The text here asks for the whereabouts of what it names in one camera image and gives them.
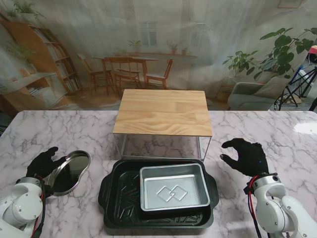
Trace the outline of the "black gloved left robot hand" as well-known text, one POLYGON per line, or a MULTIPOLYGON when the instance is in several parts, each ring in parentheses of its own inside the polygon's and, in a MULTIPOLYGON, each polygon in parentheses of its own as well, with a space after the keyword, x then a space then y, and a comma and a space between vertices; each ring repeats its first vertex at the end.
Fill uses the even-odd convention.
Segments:
POLYGON ((34 158, 31 164, 27 167, 26 177, 41 177, 44 179, 49 176, 53 170, 62 165, 66 161, 65 156, 56 161, 52 160, 52 157, 55 155, 57 150, 58 147, 52 147, 34 158))

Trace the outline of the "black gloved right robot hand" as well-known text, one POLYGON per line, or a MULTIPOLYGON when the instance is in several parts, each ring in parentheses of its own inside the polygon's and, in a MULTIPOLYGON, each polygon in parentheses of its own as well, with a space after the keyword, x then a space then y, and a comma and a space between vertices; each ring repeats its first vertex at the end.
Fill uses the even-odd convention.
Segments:
POLYGON ((226 154, 220 155, 220 158, 232 169, 250 177, 269 173, 266 156, 261 144, 251 143, 243 138, 234 138, 224 142, 221 147, 232 147, 237 151, 238 160, 233 160, 226 154))

